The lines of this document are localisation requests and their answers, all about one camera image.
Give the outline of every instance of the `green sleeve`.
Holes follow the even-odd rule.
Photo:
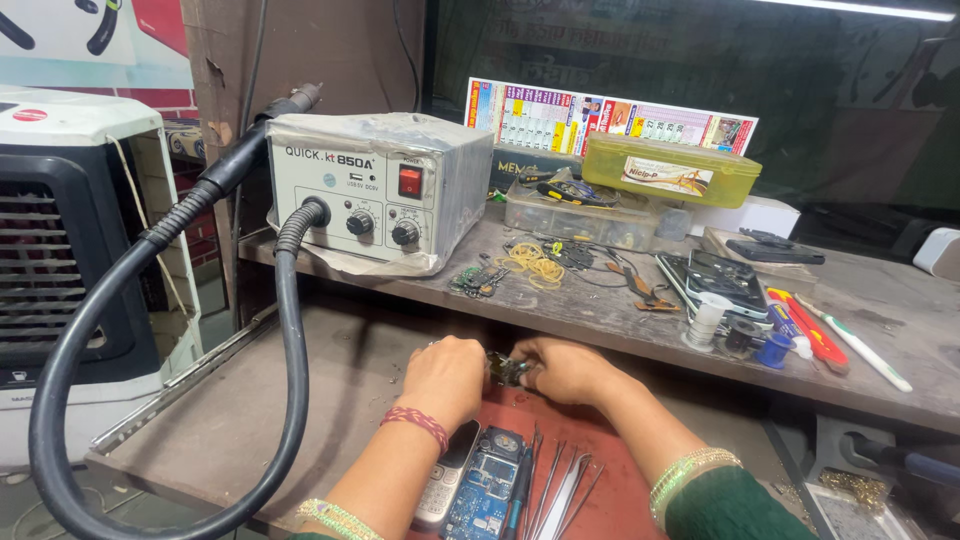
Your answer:
[[[287,536],[287,540],[337,540],[332,536],[320,534],[318,532],[298,532]]]
[[[666,509],[670,540],[816,540],[816,536],[740,467],[691,481]]]

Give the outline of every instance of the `cooler grille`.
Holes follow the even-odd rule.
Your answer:
[[[50,188],[0,182],[0,355],[50,350],[85,296]]]

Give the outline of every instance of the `bangle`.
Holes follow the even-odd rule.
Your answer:
[[[440,455],[446,454],[446,448],[448,446],[446,430],[429,414],[424,414],[415,408],[395,406],[388,410],[387,414],[383,415],[380,426],[383,426],[387,422],[410,422],[411,424],[416,424],[424,428],[440,443]]]
[[[711,469],[743,467],[740,460],[722,448],[702,448],[673,462],[650,491],[650,513],[660,530],[666,531],[666,508],[691,480]]]
[[[340,506],[320,499],[308,499],[297,509],[297,515],[320,523],[345,540],[383,540],[372,528]]]

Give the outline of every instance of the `red braided bracelet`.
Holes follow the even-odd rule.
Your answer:
[[[437,442],[440,443],[440,455],[446,454],[446,448],[449,445],[446,430],[429,414],[424,414],[415,408],[395,406],[388,410],[387,414],[383,415],[380,426],[383,426],[387,422],[410,422],[430,431],[433,438],[437,439]]]

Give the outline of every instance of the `blue spool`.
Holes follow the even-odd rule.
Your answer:
[[[796,347],[793,341],[782,333],[771,333],[770,339],[763,343],[763,347],[754,353],[754,359],[765,366],[774,369],[783,369],[783,357],[786,352]]]

